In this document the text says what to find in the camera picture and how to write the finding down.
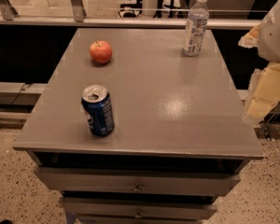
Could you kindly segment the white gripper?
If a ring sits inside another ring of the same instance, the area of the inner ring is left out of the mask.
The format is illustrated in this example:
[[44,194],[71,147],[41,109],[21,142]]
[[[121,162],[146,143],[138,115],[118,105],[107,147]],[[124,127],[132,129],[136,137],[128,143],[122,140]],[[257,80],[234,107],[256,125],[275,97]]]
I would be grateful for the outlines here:
[[269,61],[263,69],[255,69],[245,99],[243,122],[258,124],[280,101],[280,0],[278,0],[261,25],[254,26],[238,42],[242,48],[258,48],[259,56]]

